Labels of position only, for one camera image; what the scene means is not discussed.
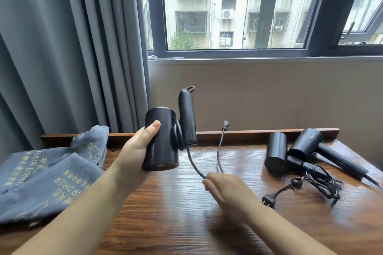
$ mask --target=power cord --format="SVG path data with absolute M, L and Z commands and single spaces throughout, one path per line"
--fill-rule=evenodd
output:
M 222 166 L 221 166 L 221 162 L 219 160 L 219 151 L 221 149 L 221 146 L 222 146 L 222 142 L 223 142 L 223 134 L 225 134 L 225 131 L 227 131 L 227 127 L 229 127 L 230 123 L 228 121 L 225 120 L 224 122 L 224 125 L 223 125 L 223 128 L 222 128 L 222 135 L 221 135 L 221 140 L 219 142 L 219 145 L 218 145 L 218 149 L 217 149 L 217 161 L 218 161 L 218 166 L 219 166 L 219 169 L 221 170 L 221 172 L 223 173 L 223 169 L 222 169 Z M 190 150 L 189 150 L 189 147 L 186 148 L 187 152 L 188 152 L 188 157 L 189 157 L 189 160 L 190 160 L 190 163 L 191 165 L 193 166 L 194 170 L 203 178 L 205 179 L 206 176 L 204 176 L 200 171 L 199 169 L 197 168 L 197 166 L 194 164 L 193 162 L 193 159 L 192 159 L 192 156 L 190 155 Z
M 328 177 L 324 180 L 318 178 L 315 175 L 316 167 L 320 168 Z M 322 195 L 324 195 L 328 199 L 334 199 L 333 204 L 336 204 L 338 199 L 341 199 L 339 191 L 342 190 L 342 188 L 344 187 L 344 183 L 340 180 L 333 179 L 333 177 L 323 167 L 315 164 L 312 172 L 305 171 L 303 176 L 294 177 L 290 180 L 290 183 L 281 187 L 279 190 L 276 190 L 271 195 L 264 195 L 264 197 L 262 198 L 262 204 L 274 208 L 276 196 L 288 189 L 300 189 L 305 180 L 307 180 Z

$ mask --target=window handle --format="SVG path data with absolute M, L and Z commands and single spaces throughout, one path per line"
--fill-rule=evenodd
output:
M 348 29 L 347 33 L 343 36 L 341 36 L 341 40 L 344 40 L 347 36 L 350 35 L 351 31 L 352 31 L 352 28 L 354 27 L 355 25 L 355 22 L 352 22 L 351 25 L 350 25 L 350 28 Z

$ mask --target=beige wall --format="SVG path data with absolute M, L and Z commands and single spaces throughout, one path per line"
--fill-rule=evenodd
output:
M 151 65 L 153 106 L 177 112 L 182 87 L 193 94 L 198 131 L 324 128 L 383 166 L 383 63 Z

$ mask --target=hand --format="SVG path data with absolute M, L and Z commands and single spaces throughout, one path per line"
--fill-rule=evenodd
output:
M 262 206 L 257 196 L 236 175 L 209 172 L 202 183 L 224 212 L 245 224 L 249 224 L 254 207 Z
M 141 128 L 125 143 L 117 159 L 110 168 L 116 172 L 118 184 L 128 187 L 127 194 L 136 190 L 147 179 L 150 172 L 141 169 L 144 162 L 146 147 L 160 129 L 160 121 L 156 120 L 150 126 Z

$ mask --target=gray fabric bag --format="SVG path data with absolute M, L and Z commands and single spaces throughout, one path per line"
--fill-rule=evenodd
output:
M 72 153 L 103 166 L 109 127 L 96 125 L 73 138 L 69 147 L 57 147 L 12 154 L 0 166 L 0 195 L 45 172 Z
M 0 224 L 37 221 L 60 213 L 104 171 L 71 154 L 39 176 L 0 196 Z

